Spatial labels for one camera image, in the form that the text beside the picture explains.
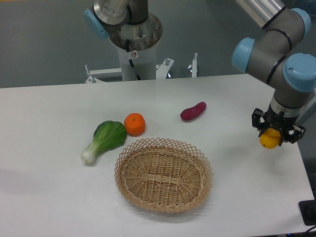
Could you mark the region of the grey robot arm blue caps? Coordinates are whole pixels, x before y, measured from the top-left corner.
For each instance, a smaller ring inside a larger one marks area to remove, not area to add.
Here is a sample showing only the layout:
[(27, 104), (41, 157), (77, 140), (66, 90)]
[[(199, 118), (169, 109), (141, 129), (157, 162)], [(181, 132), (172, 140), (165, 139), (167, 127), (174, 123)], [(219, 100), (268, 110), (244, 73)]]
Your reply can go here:
[[(279, 0), (238, 4), (265, 33), (258, 41), (242, 39), (232, 64), (275, 90), (267, 111), (254, 110), (252, 126), (261, 140), (272, 136), (278, 145), (295, 143), (306, 131), (296, 120), (316, 88), (316, 59), (290, 51), (310, 30), (311, 19), (304, 10), (288, 9)], [(123, 80), (166, 79), (173, 60), (155, 63), (162, 25), (148, 11), (146, 0), (96, 0), (84, 18), (98, 37), (109, 38), (118, 49)]]

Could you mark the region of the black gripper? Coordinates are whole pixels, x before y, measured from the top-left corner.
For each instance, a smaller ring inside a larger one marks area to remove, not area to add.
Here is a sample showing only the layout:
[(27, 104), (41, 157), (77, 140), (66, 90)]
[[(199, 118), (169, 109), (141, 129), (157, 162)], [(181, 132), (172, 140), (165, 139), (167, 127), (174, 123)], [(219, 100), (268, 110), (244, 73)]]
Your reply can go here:
[(303, 138), (306, 128), (296, 125), (295, 122), (299, 116), (299, 108), (287, 108), (277, 101), (271, 101), (266, 112), (256, 108), (252, 115), (252, 127), (259, 132), (258, 137), (269, 128), (280, 133), (279, 146), (283, 143), (294, 144)]

